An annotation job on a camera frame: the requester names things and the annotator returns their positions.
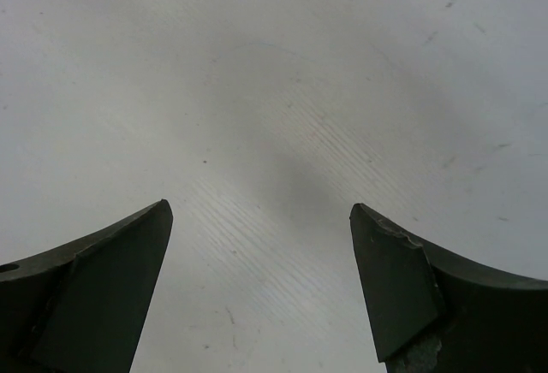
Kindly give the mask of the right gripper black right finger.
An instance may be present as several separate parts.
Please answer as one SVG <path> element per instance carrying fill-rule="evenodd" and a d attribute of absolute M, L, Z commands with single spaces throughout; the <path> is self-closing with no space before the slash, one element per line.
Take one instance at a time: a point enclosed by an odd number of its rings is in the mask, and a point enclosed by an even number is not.
<path fill-rule="evenodd" d="M 389 372 L 544 372 L 547 284 L 455 254 L 364 204 L 350 213 L 378 361 Z"/>

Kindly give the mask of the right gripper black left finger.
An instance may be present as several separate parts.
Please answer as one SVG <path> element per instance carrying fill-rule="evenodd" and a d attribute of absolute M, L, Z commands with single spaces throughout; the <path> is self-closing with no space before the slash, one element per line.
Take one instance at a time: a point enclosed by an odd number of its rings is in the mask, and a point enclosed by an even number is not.
<path fill-rule="evenodd" d="M 162 199 L 1 267 L 3 372 L 128 372 L 169 244 Z"/>

